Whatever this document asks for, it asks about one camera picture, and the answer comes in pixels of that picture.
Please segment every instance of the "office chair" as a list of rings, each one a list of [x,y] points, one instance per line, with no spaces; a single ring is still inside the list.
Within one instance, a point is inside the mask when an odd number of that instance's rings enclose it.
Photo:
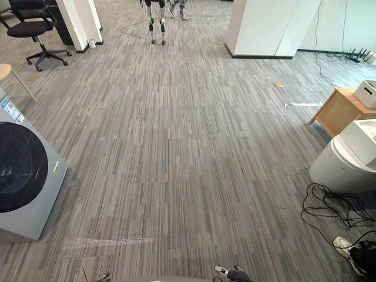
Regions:
[[[55,17],[50,13],[48,7],[45,5],[43,0],[9,0],[11,4],[12,12],[21,21],[19,24],[8,29],[7,34],[11,37],[26,38],[31,37],[34,42],[39,42],[42,51],[30,57],[26,60],[28,64],[31,65],[30,59],[39,58],[35,64],[36,70],[41,72],[43,69],[40,67],[42,61],[45,58],[54,58],[63,62],[65,66],[68,62],[63,60],[61,57],[56,56],[57,53],[66,53],[68,56],[72,54],[67,50],[58,51],[48,51],[43,45],[39,36],[46,31],[51,31],[56,25],[57,21]],[[42,21],[25,21],[26,19],[37,19],[42,18]]]

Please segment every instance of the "wall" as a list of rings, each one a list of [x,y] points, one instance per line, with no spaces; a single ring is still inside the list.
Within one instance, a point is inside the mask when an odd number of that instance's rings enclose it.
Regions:
[[[87,40],[94,39],[95,42],[101,42],[102,36],[97,28],[95,17],[98,17],[96,9],[92,9],[90,6],[89,0],[73,0],[77,9],[78,14],[80,15],[81,23]]]
[[[99,17],[98,17],[98,12],[96,10],[94,0],[89,0],[89,5],[90,5],[90,9],[92,10],[92,13],[93,13],[95,26],[98,28],[98,30],[100,30],[102,28],[102,26],[100,25],[100,20],[99,20]]]
[[[235,53],[236,42],[239,35],[241,21],[243,20],[243,13],[246,7],[246,2],[247,0],[236,0],[234,1],[232,7],[229,31],[226,35],[226,45],[230,49],[232,54]]]
[[[73,0],[56,0],[66,27],[77,51],[87,46],[85,30],[77,13]]]
[[[342,52],[350,48],[367,48],[376,51],[376,1],[347,0],[344,47],[342,47],[346,0],[323,0],[317,27],[315,50]],[[300,49],[314,49],[315,26],[318,11],[300,45]]]
[[[320,0],[237,0],[226,45],[237,56],[295,55]]]

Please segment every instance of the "gray washing machine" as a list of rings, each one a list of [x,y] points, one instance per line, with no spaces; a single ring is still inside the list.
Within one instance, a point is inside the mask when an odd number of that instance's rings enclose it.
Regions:
[[[1,88],[0,101],[0,241],[38,240],[67,165]]]

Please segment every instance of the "black baseboard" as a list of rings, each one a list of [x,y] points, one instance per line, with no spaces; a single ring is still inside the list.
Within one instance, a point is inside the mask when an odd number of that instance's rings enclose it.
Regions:
[[[309,50],[309,49],[298,49],[299,52],[311,52],[311,53],[327,53],[327,54],[337,54],[337,55],[349,55],[347,52],[337,52],[337,51],[323,51],[323,50]]]
[[[291,60],[292,56],[259,56],[259,55],[233,55],[229,47],[224,44],[227,51],[229,52],[231,58],[233,59],[281,59],[281,60]]]
[[[89,44],[82,50],[82,51],[76,51],[77,54],[84,54],[89,49]]]
[[[233,54],[232,54],[232,52],[231,52],[231,50],[230,50],[230,48],[227,46],[227,44],[225,43],[224,44],[224,47],[226,47],[226,49],[227,49],[227,51],[228,51],[228,53],[230,54],[230,56],[231,56],[231,58],[233,57]]]

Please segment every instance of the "paper scrap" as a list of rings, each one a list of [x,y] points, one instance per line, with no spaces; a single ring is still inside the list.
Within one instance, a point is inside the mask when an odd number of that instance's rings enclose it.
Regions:
[[[40,76],[38,76],[38,75],[32,75],[32,76],[30,76],[30,77],[28,78],[28,81],[37,81],[38,78],[40,78]]]

